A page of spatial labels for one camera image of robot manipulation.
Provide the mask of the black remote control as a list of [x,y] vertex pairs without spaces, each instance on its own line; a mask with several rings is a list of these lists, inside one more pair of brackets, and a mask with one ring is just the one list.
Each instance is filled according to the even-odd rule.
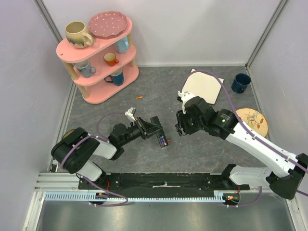
[[167,141],[167,138],[165,136],[165,133],[164,133],[164,130],[162,128],[162,125],[160,123],[159,118],[157,116],[154,116],[154,117],[151,117],[150,120],[151,120],[152,124],[161,127],[161,129],[155,133],[156,137],[157,137],[157,140],[158,140],[158,142],[160,144],[160,147],[163,148],[163,147],[168,146],[168,141]]

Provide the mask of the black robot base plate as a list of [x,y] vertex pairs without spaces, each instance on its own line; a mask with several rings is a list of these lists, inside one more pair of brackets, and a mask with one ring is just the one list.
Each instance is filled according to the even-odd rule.
[[250,189],[210,173],[105,173],[94,183],[125,197],[210,197],[214,191]]

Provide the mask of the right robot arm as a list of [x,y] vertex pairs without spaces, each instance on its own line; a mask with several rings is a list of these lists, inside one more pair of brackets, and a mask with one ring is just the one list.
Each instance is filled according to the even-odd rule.
[[308,172],[308,156],[294,154],[260,136],[237,114],[222,109],[215,111],[203,98],[190,92],[179,92],[182,109],[177,111],[175,128],[180,136],[200,130],[213,137],[233,143],[257,158],[264,168],[245,168],[230,165],[220,177],[221,186],[232,189],[236,185],[269,187],[278,196],[292,200]]

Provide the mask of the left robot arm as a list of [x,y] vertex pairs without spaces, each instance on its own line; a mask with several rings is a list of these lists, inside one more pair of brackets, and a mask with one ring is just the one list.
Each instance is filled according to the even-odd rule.
[[114,161],[124,153],[124,145],[137,138],[146,140],[152,136],[157,137],[160,147],[168,146],[158,117],[154,116],[150,120],[146,122],[137,117],[131,119],[129,127],[118,123],[107,139],[90,135],[83,128],[76,128],[52,148],[51,156],[70,174],[82,175],[89,179],[93,188],[101,189],[106,182],[105,172],[90,161],[93,155]]

